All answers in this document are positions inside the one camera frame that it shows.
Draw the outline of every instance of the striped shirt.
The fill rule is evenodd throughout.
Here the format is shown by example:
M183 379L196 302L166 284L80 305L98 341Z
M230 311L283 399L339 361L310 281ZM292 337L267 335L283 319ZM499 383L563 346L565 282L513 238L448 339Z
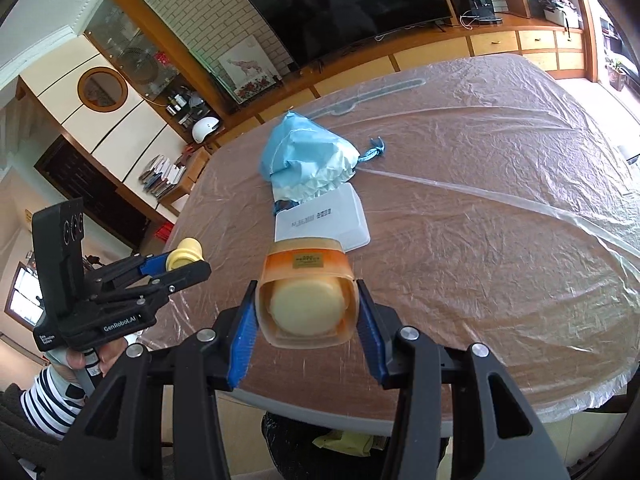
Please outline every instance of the striped shirt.
M20 403L31 424L59 440L84 406L84 400L60 394L51 378L50 367L44 368L31 389L22 393Z

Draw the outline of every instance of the yellow cloth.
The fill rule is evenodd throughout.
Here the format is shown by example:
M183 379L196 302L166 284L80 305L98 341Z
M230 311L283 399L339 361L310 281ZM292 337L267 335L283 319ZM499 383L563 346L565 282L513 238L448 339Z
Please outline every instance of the yellow cloth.
M351 431L331 430L314 440L314 445L351 456L369 456L374 437Z

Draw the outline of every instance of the stack of books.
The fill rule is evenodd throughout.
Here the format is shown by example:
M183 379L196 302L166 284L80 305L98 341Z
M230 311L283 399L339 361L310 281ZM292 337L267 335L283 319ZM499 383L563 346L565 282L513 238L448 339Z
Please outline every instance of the stack of books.
M146 192L160 200L180 182L186 169L186 166L176 166L164 155L158 155L146 165L140 182Z

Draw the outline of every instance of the blue plastic bag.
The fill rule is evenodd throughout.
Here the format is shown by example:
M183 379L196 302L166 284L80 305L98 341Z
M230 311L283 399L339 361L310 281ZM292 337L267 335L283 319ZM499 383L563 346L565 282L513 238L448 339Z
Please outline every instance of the blue plastic bag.
M360 153L353 144L295 112L271 132L260 174L273 199L305 202L337 188L354 175Z

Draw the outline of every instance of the flat screen tv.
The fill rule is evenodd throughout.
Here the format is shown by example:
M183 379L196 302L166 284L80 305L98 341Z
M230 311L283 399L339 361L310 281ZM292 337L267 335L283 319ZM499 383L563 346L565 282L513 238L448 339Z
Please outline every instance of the flat screen tv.
M298 66L400 28L450 18L445 0L249 0Z

